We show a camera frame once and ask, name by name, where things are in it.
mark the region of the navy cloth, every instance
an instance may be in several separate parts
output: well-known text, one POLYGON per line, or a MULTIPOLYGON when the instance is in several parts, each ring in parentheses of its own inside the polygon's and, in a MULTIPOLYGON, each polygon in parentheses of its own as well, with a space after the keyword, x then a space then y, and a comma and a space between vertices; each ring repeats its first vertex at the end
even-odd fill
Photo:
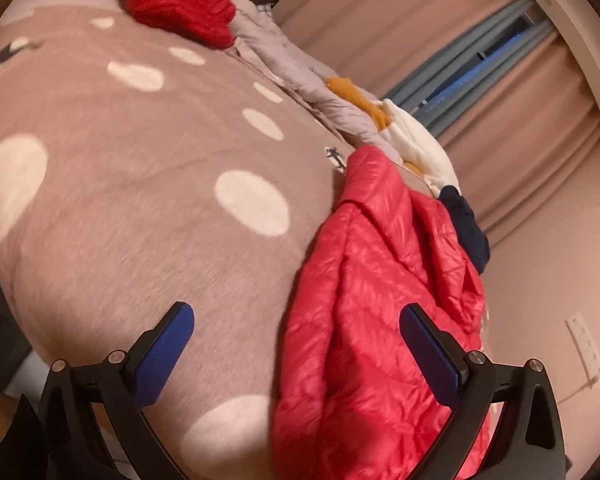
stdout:
POLYGON ((451 216, 451 221, 458 234, 458 242, 474 264, 478 273, 483 273, 491 257, 487 236, 480 230, 475 215, 467 201, 453 186, 445 186, 440 191, 438 200, 443 203, 451 216))

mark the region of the pink wall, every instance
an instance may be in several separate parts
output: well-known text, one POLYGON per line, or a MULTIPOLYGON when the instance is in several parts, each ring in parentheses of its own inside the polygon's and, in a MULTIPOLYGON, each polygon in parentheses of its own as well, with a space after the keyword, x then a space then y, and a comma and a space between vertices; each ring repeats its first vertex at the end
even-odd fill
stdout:
MULTIPOLYGON (((586 384, 564 323, 576 311, 600 352, 600 143, 570 179, 493 251, 484 275, 498 362, 545 362, 558 401, 586 384)), ((600 382, 560 404, 569 479, 600 453, 600 382)))
POLYGON ((289 38, 383 95, 462 32, 512 0, 280 0, 289 38))

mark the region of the blue grip pad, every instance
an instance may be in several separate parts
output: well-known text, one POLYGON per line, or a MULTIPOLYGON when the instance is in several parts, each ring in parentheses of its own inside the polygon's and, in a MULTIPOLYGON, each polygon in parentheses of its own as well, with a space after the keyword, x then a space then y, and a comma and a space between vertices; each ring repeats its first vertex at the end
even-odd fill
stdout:
POLYGON ((437 402, 454 408, 461 395, 460 373, 436 337, 408 306, 400 313, 400 334, 437 402))
POLYGON ((193 335, 193 309, 183 303, 142 357, 134 373, 134 402, 138 408, 155 404, 184 347, 193 335))

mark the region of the white cloth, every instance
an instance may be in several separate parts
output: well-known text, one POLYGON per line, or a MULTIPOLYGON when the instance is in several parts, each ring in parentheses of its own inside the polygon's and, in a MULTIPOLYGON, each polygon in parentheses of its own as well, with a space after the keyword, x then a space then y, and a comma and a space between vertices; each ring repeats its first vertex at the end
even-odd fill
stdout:
POLYGON ((413 164, 424 174, 424 181, 433 194, 438 197, 445 186, 454 186, 460 191, 449 157, 429 131, 389 99, 374 104, 391 120, 391 125, 382 130, 380 136, 400 153, 402 160, 413 164))
MULTIPOLYGON (((379 148, 390 161, 401 165, 402 159, 395 148, 384 140, 371 117, 353 104, 341 99, 324 84, 331 68, 295 46, 268 16, 258 12, 249 0, 231 0, 236 6, 234 20, 229 25, 233 35, 244 42, 273 73, 282 79, 305 102, 327 117, 341 132, 347 132, 362 144, 379 148)), ((237 45, 240 53, 243 45, 237 45)))

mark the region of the orange cloth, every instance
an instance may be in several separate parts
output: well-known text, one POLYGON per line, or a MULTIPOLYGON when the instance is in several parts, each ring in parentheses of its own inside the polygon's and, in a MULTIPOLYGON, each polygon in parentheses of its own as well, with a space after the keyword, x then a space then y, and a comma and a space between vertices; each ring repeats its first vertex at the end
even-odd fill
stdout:
POLYGON ((360 93, 360 90, 353 84, 351 79, 346 77, 328 77, 327 88, 338 97, 345 101, 349 101, 369 115, 379 132, 391 124, 389 117, 387 117, 375 104, 369 102, 369 100, 360 93))
POLYGON ((424 174, 418 168, 416 168, 413 164, 411 164, 410 162, 405 161, 404 162, 404 166, 406 168, 408 168, 409 170, 413 171, 413 173, 415 173, 420 178, 424 178, 424 174))

